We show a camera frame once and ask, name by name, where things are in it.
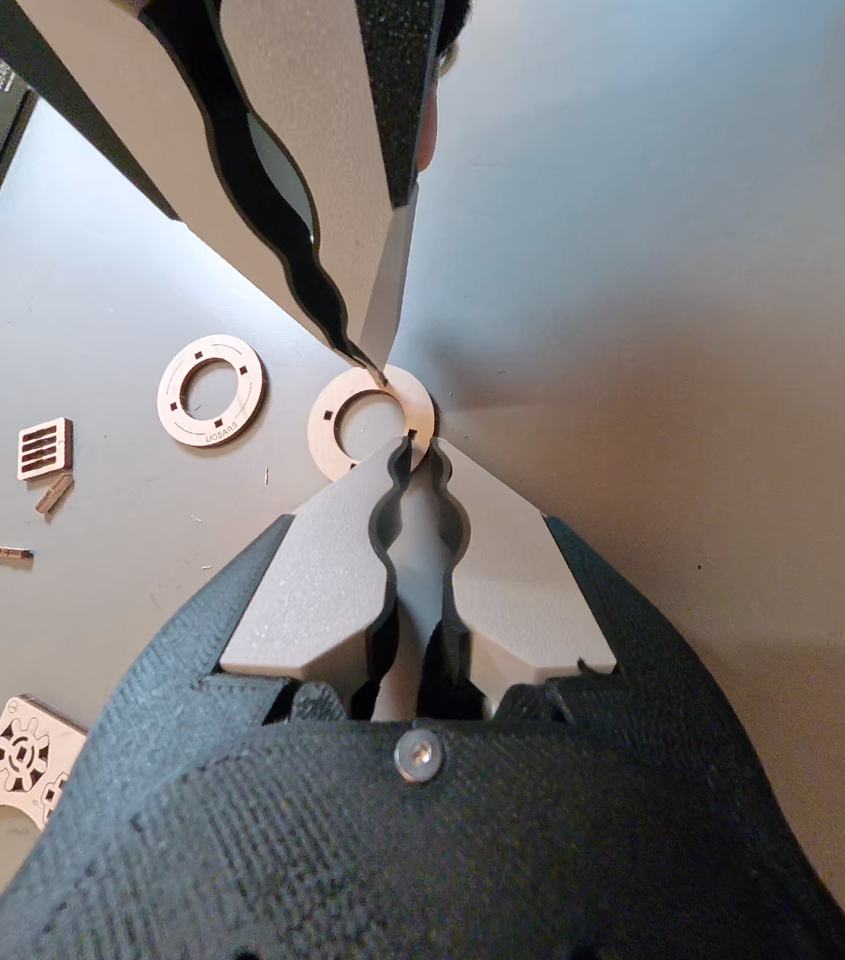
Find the small wooden peg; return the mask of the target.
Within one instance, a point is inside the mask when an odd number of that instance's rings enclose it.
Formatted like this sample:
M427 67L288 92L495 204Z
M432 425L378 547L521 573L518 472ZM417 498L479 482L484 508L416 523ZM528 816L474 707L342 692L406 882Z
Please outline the small wooden peg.
M45 488L41 498L39 498L34 510L43 517L50 516L63 502L64 498L73 488L75 478L71 471L64 471L54 481Z

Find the person's right hand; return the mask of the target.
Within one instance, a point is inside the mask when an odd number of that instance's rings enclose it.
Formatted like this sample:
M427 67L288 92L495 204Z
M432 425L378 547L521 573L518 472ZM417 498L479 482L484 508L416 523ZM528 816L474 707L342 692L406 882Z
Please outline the person's right hand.
M438 134L438 83L449 68L459 37L472 11L472 1L444 1L436 47L436 60L426 94L423 122L416 149L416 170L425 171L432 162Z

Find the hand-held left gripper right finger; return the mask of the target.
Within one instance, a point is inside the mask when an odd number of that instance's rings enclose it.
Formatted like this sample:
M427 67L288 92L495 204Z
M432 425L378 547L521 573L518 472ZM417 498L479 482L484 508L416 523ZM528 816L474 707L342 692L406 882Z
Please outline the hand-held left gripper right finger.
M426 713L491 716L506 692L617 658L544 514L447 441L430 444L447 559Z

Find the wooden grille piece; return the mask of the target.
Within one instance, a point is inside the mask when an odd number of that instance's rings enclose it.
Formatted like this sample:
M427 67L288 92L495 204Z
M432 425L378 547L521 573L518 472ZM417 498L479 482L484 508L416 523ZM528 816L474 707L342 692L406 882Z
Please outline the wooden grille piece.
M16 477L30 482L73 468L73 422L60 416L18 433Z

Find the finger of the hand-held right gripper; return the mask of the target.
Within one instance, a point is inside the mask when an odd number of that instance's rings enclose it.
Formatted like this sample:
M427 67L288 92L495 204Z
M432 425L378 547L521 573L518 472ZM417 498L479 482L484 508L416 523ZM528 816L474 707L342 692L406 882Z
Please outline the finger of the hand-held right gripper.
M304 182L347 336L386 364L418 188L392 206L356 3L227 1L225 44L249 102Z
M389 358L377 2L16 2L215 253L335 354Z

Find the grey desk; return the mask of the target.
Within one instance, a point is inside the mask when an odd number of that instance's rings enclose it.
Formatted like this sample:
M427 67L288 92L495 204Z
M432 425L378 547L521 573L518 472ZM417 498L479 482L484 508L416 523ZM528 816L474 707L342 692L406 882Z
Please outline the grey desk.
M845 2L475 2L392 360L725 690L845 909ZM345 365L40 103L0 189L0 714L93 724L325 486ZM17 477L73 423L74 486Z

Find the wooden cutout sheet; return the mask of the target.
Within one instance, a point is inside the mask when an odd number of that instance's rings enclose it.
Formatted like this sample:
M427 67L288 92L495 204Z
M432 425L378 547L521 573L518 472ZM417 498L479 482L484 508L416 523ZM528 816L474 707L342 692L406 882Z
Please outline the wooden cutout sheet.
M43 831L86 737L36 698L9 698L0 715L0 808L20 812Z

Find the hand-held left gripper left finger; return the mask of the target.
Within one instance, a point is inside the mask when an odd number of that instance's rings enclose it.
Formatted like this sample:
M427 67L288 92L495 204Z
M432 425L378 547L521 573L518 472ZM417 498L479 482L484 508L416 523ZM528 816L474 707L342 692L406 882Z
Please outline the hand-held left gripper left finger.
M221 655L229 674L329 685L372 716L399 644L397 575L412 436L393 438L292 514Z

